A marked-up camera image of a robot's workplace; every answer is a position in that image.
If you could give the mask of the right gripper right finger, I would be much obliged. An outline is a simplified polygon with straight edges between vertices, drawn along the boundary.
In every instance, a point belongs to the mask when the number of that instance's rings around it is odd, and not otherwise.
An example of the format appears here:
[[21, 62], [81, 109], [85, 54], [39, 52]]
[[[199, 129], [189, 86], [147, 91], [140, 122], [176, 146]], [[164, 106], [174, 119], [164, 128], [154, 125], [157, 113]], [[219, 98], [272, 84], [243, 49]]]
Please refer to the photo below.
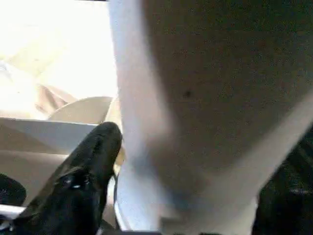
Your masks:
[[259, 194], [254, 235], [313, 233], [313, 143], [301, 141]]

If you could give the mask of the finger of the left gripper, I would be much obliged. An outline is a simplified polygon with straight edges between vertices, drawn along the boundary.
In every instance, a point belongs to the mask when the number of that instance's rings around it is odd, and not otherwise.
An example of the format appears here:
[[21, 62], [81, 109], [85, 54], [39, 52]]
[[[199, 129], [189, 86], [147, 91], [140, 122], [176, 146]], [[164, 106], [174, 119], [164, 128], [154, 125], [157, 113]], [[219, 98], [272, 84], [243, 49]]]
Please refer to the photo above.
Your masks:
[[14, 179], [0, 175], [0, 203], [21, 206], [26, 199], [26, 189]]

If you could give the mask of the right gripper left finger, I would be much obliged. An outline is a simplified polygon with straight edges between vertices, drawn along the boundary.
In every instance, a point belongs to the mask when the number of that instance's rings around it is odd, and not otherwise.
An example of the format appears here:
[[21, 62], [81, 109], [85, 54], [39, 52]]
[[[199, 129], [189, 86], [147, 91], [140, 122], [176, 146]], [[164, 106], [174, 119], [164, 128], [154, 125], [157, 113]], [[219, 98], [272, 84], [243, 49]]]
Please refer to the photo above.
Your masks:
[[117, 124], [97, 125], [14, 219], [14, 234], [95, 235], [112, 230], [102, 214], [121, 143]]

